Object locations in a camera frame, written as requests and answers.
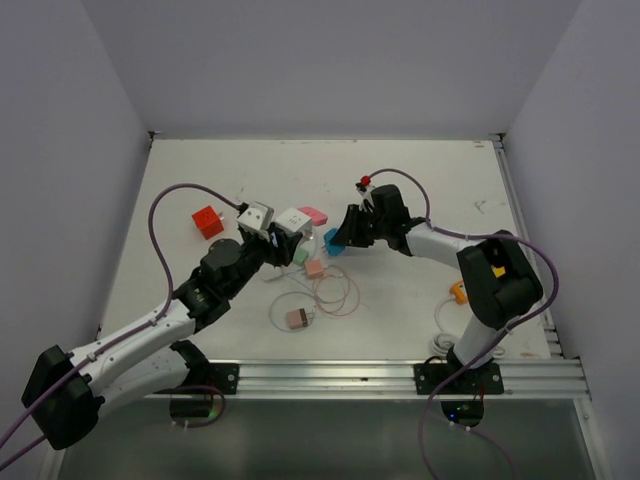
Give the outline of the blue plug adapter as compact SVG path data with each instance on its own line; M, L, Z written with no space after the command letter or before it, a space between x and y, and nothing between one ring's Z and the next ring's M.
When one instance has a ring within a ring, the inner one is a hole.
M331 228L323 235L323 250L328 257L336 257L341 255L346 247L334 242L334 237L338 232L337 228Z

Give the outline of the salmon pink charger plug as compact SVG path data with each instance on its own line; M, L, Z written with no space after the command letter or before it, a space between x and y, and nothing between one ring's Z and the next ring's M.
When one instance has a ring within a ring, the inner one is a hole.
M320 259L313 259L304 264L304 271L308 279L315 280L324 275L325 267Z

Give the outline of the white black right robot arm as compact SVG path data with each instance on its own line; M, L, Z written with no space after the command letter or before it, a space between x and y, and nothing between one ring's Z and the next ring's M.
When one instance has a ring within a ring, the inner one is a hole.
M451 389L468 392L481 380L480 367L491 361L488 345L513 319L527 314L543 295L541 282L507 231L488 237L447 234L422 217L413 217L393 184L374 187L364 177L356 184L362 197L350 204L342 224L326 238L335 253L346 247L368 248L384 240L408 257L436 261L457 269L472 317L449 349L445 379Z

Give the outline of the pink plug adapter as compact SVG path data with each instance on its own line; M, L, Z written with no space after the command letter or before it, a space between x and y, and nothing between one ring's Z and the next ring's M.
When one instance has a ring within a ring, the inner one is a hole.
M311 219L312 225L314 227L323 226L328 221L328 216L325 213L313 207L303 206L303 207L299 207L298 210L301 213L307 215Z

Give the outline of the yellow cube power socket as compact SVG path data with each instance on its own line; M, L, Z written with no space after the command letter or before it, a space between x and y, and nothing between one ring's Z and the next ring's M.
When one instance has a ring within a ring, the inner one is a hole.
M492 268L494 275L497 278L500 278L501 276L506 274L506 268L505 267L493 267Z

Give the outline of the orange plug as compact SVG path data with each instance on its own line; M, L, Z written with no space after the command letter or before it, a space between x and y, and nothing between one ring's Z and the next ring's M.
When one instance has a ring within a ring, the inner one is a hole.
M468 302L466 288L462 280L454 283L450 287L449 294L451 298L459 305L463 305Z

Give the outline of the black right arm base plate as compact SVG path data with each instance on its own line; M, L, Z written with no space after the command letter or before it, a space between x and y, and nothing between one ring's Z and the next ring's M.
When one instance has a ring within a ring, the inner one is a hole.
M413 365L415 389L418 395L430 395L456 371L453 365L430 361ZM469 369L442 387L437 395L501 395L505 393L500 366L489 362L477 369Z

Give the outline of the red cube power socket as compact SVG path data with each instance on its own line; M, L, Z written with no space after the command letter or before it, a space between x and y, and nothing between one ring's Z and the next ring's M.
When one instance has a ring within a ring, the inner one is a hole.
M205 240L211 240L224 231L223 217L211 206L193 213L192 220Z

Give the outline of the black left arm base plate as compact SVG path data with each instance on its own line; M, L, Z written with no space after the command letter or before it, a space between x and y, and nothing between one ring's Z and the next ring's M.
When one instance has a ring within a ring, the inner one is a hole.
M208 363L189 370L186 379L173 388L158 390L161 394L211 394L215 389L223 395L235 395L240 378L237 363Z

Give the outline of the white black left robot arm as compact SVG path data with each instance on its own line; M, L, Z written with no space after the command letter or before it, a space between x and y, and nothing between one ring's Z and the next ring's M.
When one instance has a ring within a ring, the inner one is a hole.
M36 360L21 401L55 450L86 437L112 410L163 390L204 390L206 356L191 342L224 316L263 265L289 265L300 234L275 229L215 241L190 277L156 310L102 339Z

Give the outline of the white cube power socket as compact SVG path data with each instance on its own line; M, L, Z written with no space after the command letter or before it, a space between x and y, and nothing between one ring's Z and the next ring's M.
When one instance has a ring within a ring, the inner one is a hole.
M275 224L288 235L302 234L306 238L313 236L312 218L296 208L289 208L279 214Z

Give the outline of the green charger plug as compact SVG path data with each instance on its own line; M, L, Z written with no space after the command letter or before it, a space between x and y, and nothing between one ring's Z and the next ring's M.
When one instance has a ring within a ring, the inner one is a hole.
M295 265L302 267L305 264L305 262L309 259L309 257L310 257L310 253L308 250L304 248L297 248L294 252L292 262Z

